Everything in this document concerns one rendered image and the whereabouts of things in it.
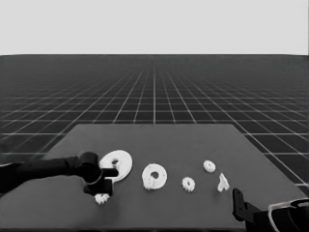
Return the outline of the white round pin carrier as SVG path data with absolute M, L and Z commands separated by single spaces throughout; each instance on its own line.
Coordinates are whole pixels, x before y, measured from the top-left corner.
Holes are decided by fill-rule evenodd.
M 162 188 L 167 181 L 167 172 L 165 168 L 157 163 L 150 163 L 142 172 L 142 181 L 153 178 L 156 180 L 155 189 Z

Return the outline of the small white T-shaped piece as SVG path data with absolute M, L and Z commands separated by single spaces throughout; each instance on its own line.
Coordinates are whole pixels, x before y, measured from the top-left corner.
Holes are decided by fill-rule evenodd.
M 230 188 L 229 182 L 223 173 L 219 175 L 219 183 L 217 186 L 217 190 L 222 192 L 223 190 L 228 190 Z

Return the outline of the large thick white disc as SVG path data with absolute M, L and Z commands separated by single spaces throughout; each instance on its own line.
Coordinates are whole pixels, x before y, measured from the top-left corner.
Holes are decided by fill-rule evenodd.
M 132 169 L 132 157 L 124 150 L 115 150 L 105 155 L 99 161 L 100 168 L 116 168 L 119 172 L 117 177 L 110 177 L 114 183 L 122 181 Z

